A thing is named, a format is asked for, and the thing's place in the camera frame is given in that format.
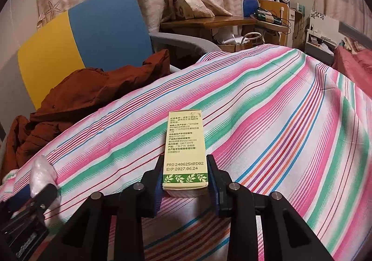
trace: rust brown jacket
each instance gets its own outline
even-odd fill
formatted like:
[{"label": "rust brown jacket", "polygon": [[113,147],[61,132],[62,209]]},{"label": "rust brown jacket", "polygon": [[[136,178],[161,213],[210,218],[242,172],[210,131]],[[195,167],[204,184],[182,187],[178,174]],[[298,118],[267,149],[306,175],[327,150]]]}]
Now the rust brown jacket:
[{"label": "rust brown jacket", "polygon": [[86,68],[67,76],[51,89],[41,107],[14,119],[8,139],[2,178],[24,165],[48,142],[79,120],[125,94],[169,75],[169,52],[162,50],[143,62],[141,67],[124,66],[114,71]]}]

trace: yellow box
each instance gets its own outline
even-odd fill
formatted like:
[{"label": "yellow box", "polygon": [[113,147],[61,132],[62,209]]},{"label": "yellow box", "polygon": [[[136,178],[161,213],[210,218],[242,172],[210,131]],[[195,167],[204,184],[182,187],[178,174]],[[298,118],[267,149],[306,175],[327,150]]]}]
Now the yellow box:
[{"label": "yellow box", "polygon": [[173,197],[207,194],[208,169],[200,110],[169,112],[163,189]]}]

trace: pink cloth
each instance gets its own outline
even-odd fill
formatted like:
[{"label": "pink cloth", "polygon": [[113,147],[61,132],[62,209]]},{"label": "pink cloth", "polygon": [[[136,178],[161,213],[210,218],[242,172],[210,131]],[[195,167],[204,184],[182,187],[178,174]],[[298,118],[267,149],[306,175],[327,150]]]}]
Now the pink cloth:
[{"label": "pink cloth", "polygon": [[334,51],[332,68],[344,74],[372,97],[372,51],[364,49],[352,55],[344,47],[337,47]]}]

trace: small cardboard box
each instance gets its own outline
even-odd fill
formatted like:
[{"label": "small cardboard box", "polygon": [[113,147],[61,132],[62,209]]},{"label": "small cardboard box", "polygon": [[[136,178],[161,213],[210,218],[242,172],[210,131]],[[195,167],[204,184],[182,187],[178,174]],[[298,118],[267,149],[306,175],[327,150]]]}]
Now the small cardboard box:
[{"label": "small cardboard box", "polygon": [[229,53],[234,53],[234,52],[239,52],[242,50],[247,50],[250,48],[253,48],[253,45],[251,42],[249,43],[244,43],[244,44],[236,44],[236,45],[218,45],[222,51],[229,52]]},{"label": "small cardboard box", "polygon": [[194,18],[194,13],[186,0],[173,0],[173,6],[177,20],[187,20]]},{"label": "small cardboard box", "polygon": [[207,194],[208,169],[200,110],[169,112],[163,189],[173,197]]}]

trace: bed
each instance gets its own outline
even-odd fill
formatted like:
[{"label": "bed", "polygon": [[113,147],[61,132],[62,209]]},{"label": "bed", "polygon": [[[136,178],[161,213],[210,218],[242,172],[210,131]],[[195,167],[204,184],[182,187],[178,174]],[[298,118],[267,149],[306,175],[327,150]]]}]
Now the bed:
[{"label": "bed", "polygon": [[345,35],[345,45],[335,49],[332,68],[372,98],[372,40],[343,22],[340,22],[339,32]]},{"label": "bed", "polygon": [[[45,146],[0,188],[0,199],[20,191],[34,159],[47,157],[61,205],[45,213],[42,250],[91,193],[120,192],[153,169],[168,112],[190,108],[202,110],[218,167],[253,192],[281,192],[335,260],[353,260],[368,245],[372,100],[331,67],[274,45],[208,53],[112,102]],[[158,216],[143,219],[143,239],[147,261],[226,260],[229,221],[208,199],[164,197]]]}]

